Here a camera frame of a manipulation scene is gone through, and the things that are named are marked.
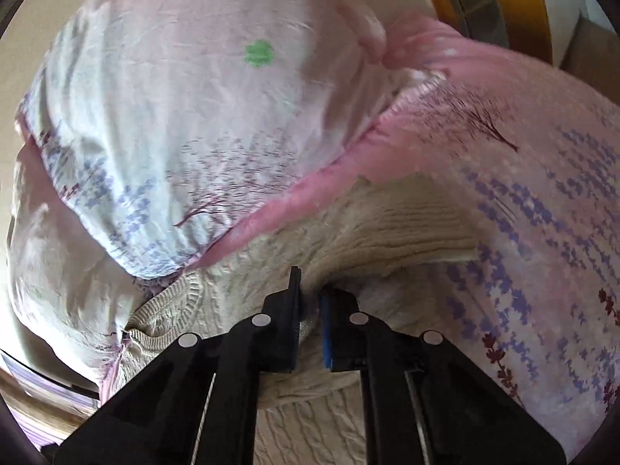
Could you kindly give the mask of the beige cable knit sweater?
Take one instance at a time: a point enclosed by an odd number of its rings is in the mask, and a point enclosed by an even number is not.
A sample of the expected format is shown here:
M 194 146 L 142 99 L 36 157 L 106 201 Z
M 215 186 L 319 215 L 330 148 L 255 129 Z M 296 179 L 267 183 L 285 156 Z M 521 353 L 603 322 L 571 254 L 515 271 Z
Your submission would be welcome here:
M 329 208 L 254 238 L 146 301 L 126 324 L 126 342 L 102 394 L 115 395 L 177 337 L 209 338 L 257 313 L 297 267 L 307 310 L 297 367 L 261 381 L 254 459 L 361 464 L 366 439 L 359 380 L 325 369 L 320 289 L 333 283 L 393 329 L 410 333 L 436 321 L 425 273 L 442 262 L 469 262 L 477 243 L 475 228 L 432 179 L 359 181 Z

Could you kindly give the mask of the pale pink floral pillow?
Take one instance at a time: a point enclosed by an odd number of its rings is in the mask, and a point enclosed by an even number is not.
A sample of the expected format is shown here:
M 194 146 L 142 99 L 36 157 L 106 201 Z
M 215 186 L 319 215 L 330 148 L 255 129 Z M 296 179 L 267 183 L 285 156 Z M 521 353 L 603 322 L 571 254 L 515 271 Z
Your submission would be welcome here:
M 17 318 L 70 369 L 102 384 L 144 294 L 60 200 L 33 142 L 16 158 L 7 255 Z

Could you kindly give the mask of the pink floral bed sheet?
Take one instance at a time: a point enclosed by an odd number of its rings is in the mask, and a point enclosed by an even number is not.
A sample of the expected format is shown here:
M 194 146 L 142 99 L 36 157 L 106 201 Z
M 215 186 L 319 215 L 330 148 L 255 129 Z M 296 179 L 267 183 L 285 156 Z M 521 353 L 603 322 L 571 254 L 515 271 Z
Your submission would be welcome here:
M 435 323 L 579 464 L 619 460 L 619 108 L 548 64 L 407 15 L 416 84 L 336 162 L 233 228 L 200 269 L 357 182 L 432 181 L 478 235 L 425 273 Z

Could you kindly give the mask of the floral pillow with green dot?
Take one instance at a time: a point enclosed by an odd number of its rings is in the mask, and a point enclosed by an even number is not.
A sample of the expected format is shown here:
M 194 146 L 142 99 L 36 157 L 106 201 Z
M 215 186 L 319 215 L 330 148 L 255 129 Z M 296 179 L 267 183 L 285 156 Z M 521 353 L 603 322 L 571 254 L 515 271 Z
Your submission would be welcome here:
M 133 276 L 192 264 L 334 162 L 410 83 L 360 0 L 87 0 L 18 120 Z

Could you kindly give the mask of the yellow wooden headboard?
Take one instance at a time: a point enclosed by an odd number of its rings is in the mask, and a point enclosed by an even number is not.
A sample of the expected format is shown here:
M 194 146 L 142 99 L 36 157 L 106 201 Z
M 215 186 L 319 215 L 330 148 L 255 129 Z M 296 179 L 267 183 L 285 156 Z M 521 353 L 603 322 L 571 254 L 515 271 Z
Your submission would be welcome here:
M 553 60 L 544 0 L 431 0 L 437 17 L 473 40 Z

